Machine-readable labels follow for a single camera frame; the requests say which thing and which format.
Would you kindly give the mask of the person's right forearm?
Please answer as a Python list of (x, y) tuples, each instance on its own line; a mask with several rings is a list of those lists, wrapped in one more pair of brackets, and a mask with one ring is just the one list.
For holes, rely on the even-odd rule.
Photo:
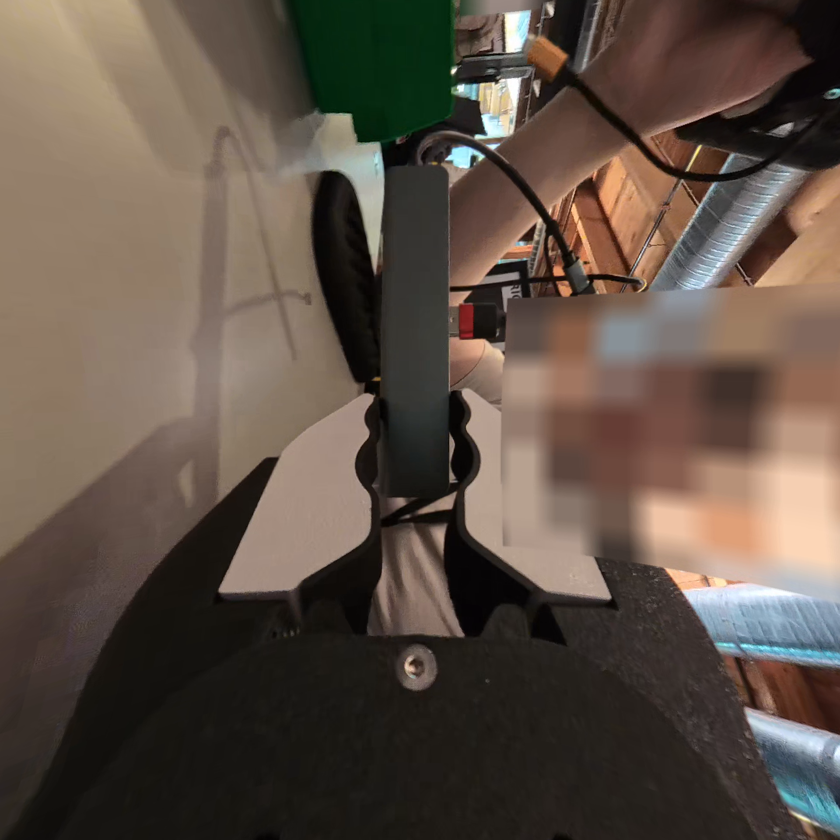
[[(790, 14), (758, 2), (628, 2), (584, 83), (642, 138), (749, 102), (812, 59)], [(569, 88), (498, 147), (546, 207), (628, 142)], [(450, 282), (480, 283), (537, 214), (488, 161), (451, 187)]]

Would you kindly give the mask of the large silver spiral duct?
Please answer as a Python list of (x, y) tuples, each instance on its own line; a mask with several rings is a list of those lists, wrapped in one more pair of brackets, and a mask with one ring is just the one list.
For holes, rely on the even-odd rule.
[(687, 291), (758, 281), (836, 196), (838, 169), (772, 164), (712, 185), (654, 278), (651, 291)]

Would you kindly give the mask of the grey usb hub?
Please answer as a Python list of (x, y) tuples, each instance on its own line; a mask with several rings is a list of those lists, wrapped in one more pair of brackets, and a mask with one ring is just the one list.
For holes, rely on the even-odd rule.
[(385, 175), (381, 297), (381, 467), (388, 497), (449, 483), (448, 174)]

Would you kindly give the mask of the black hub cable grey plug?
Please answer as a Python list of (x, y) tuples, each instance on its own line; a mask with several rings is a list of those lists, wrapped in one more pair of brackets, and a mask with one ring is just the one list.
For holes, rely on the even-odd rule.
[(540, 200), (538, 194), (532, 189), (526, 179), (504, 156), (475, 137), (470, 137), (465, 133), (453, 130), (433, 131), (423, 137), (423, 139), (419, 142), (419, 145), (415, 150), (416, 164), (425, 165), (427, 157), (433, 147), (440, 144), (465, 146), (466, 148), (480, 153), (486, 161), (492, 163), (502, 174), (504, 174), (504, 176), (507, 177), (509, 182), (517, 188), (519, 193), (526, 199), (527, 203), (538, 215), (539, 220), (543, 222), (547, 234), (558, 246), (561, 257), (563, 278), (569, 285), (572, 296), (577, 297), (581, 295), (595, 294), (596, 290), (594, 289), (594, 282), (597, 280), (609, 280), (622, 284), (626, 283), (627, 285), (634, 287), (636, 291), (639, 292), (645, 291), (648, 288), (648, 284), (645, 280), (630, 276), (618, 276), (612, 274), (588, 275), (583, 268), (581, 260), (572, 251), (571, 247), (568, 246), (559, 223), (553, 218), (548, 208), (544, 205), (542, 200)]

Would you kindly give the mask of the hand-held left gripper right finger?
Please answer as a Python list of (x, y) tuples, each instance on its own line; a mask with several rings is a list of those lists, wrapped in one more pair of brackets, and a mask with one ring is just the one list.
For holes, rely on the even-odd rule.
[(456, 535), (499, 570), (505, 583), (522, 590), (525, 602), (608, 604), (612, 597), (594, 558), (505, 544), (501, 411), (475, 392), (450, 396)]

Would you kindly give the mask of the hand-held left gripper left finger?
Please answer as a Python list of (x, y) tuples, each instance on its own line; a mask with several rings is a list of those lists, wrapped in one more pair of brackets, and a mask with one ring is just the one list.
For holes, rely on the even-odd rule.
[(356, 459), (374, 406), (373, 395), (360, 395), (281, 452), (218, 587), (222, 599), (299, 596), (304, 581), (362, 545), (373, 502)]

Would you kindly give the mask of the green plastic bin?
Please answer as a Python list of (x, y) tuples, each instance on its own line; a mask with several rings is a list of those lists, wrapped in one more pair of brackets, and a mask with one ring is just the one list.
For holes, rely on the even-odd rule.
[(361, 143), (389, 143), (454, 108), (455, 4), (290, 1), (319, 111), (351, 116)]

